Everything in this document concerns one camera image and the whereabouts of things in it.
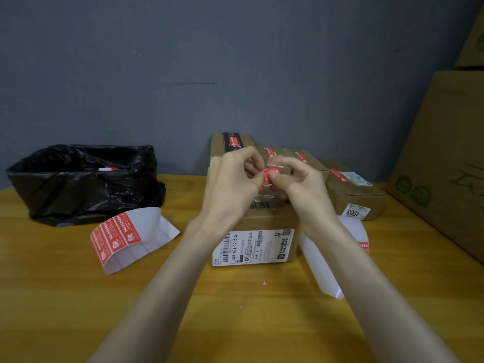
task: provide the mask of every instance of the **hand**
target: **hand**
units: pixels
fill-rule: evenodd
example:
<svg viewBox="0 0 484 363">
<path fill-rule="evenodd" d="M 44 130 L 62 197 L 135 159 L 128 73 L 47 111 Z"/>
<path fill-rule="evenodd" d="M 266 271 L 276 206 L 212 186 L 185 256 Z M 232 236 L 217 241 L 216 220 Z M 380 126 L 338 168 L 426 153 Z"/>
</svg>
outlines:
<svg viewBox="0 0 484 363">
<path fill-rule="evenodd" d="M 275 156 L 269 161 L 295 169 L 293 175 L 269 172 L 269 178 L 273 183 L 271 187 L 275 185 L 289 196 L 306 236 L 317 239 L 321 226 L 339 223 L 320 171 L 296 158 Z"/>
<path fill-rule="evenodd" d="M 224 237 L 249 209 L 264 181 L 263 169 L 264 161 L 253 146 L 211 159 L 200 217 L 217 237 Z"/>
</svg>

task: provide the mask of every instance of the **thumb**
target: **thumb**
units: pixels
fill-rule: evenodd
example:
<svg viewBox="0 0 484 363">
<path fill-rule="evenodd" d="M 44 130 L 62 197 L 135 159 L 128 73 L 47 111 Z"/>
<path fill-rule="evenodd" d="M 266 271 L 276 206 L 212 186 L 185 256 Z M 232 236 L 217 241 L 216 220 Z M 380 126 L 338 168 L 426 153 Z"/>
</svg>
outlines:
<svg viewBox="0 0 484 363">
<path fill-rule="evenodd" d="M 254 176 L 254 178 L 252 178 L 250 181 L 252 183 L 254 183 L 257 186 L 257 188 L 259 189 L 262 186 L 262 184 L 264 183 L 265 176 L 266 176 L 266 174 L 264 172 L 258 172 Z"/>
<path fill-rule="evenodd" d="M 273 184 L 286 192 L 289 185 L 294 182 L 294 178 L 287 174 L 279 174 L 272 171 L 268 175 Z"/>
</svg>

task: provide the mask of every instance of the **person's right hand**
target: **person's right hand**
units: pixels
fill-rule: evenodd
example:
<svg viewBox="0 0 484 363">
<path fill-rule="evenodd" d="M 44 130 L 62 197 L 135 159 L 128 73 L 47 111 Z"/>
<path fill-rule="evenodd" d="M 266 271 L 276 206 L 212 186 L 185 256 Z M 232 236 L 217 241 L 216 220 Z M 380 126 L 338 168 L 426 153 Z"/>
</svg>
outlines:
<svg viewBox="0 0 484 363">
<path fill-rule="evenodd" d="M 322 226 L 338 223 L 320 171 L 296 158 L 275 156 L 269 162 L 295 170 L 292 175 L 269 172 L 269 177 L 289 196 L 307 237 L 317 239 Z"/>
</svg>

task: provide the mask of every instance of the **table surface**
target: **table surface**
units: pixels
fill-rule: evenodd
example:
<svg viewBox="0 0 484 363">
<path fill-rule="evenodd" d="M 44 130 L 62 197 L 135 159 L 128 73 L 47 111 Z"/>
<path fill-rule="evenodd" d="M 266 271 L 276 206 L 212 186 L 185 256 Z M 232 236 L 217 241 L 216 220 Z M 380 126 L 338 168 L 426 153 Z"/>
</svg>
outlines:
<svg viewBox="0 0 484 363">
<path fill-rule="evenodd" d="M 184 231 L 205 177 L 159 179 L 163 215 Z M 364 225 L 390 281 L 463 362 L 482 361 L 484 266 L 393 198 Z M 86 361 L 180 238 L 106 276 L 89 240 L 94 227 L 35 223 L 13 189 L 0 192 L 0 361 Z M 170 361 L 375 360 L 348 303 L 319 290 L 299 250 L 292 263 L 207 265 Z"/>
</svg>

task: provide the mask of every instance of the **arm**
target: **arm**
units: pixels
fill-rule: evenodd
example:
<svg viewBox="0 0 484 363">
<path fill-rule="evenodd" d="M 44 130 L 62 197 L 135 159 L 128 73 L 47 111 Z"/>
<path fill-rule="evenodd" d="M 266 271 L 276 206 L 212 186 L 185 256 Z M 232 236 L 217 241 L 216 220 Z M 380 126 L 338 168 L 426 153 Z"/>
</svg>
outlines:
<svg viewBox="0 0 484 363">
<path fill-rule="evenodd" d="M 248 178 L 244 163 L 263 169 L 253 147 L 213 158 L 200 215 L 90 363 L 166 361 L 200 274 L 215 247 L 244 215 L 264 175 Z"/>
<path fill-rule="evenodd" d="M 276 158 L 297 176 L 271 175 L 301 218 L 379 362 L 459 362 L 338 221 L 321 174 L 295 158 Z"/>
</svg>

